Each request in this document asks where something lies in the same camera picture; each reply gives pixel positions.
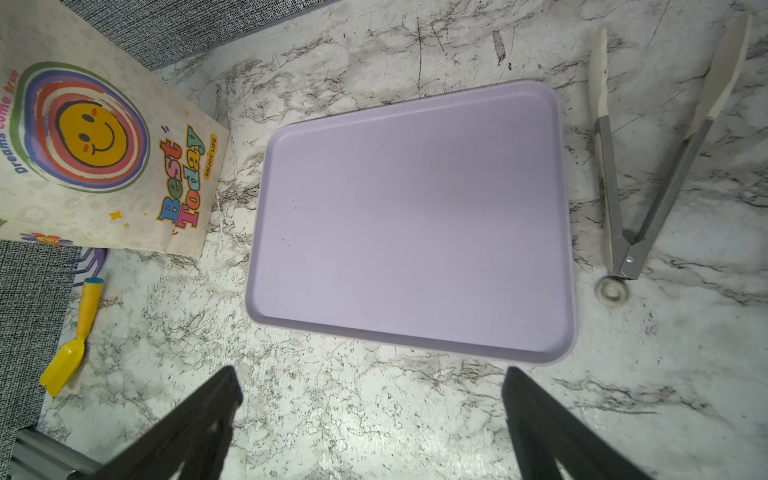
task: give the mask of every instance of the marble countertop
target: marble countertop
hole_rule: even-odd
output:
[[[635,230],[692,118],[724,22],[742,75],[619,310],[605,273],[587,63]],[[113,250],[84,365],[39,428],[106,462],[222,365],[245,400],[223,478],[518,478],[503,362],[287,331],[243,307],[264,149],[285,124],[518,79],[562,99],[579,335],[533,379],[656,478],[768,469],[768,9],[760,0],[340,0],[158,74],[232,129],[200,259]],[[74,335],[73,295],[62,339]]]

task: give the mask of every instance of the yellow toy shovel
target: yellow toy shovel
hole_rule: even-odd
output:
[[[85,337],[91,332],[91,325],[96,317],[98,301],[101,299],[101,289],[104,281],[100,278],[86,279],[83,284],[83,296],[80,298],[80,316],[78,317],[78,338],[68,342],[58,351],[48,368],[40,377],[40,385],[55,397],[64,388],[85,352]]]

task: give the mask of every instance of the gray carpet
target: gray carpet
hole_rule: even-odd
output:
[[[0,478],[16,431],[34,425],[45,389],[40,375],[58,346],[79,247],[0,240]]]
[[[62,0],[149,69],[326,0]]]

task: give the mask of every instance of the purple plastic tray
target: purple plastic tray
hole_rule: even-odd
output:
[[[575,338],[558,96],[534,81],[280,128],[258,323],[546,363]]]

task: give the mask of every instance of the yellow smiley face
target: yellow smiley face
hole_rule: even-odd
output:
[[[56,128],[72,157],[89,167],[110,167],[127,152],[125,129],[95,101],[65,104],[56,117]]]
[[[50,238],[50,237],[38,237],[38,242],[50,243],[52,245],[55,245],[56,243],[58,243],[58,240],[56,240],[55,238]]]

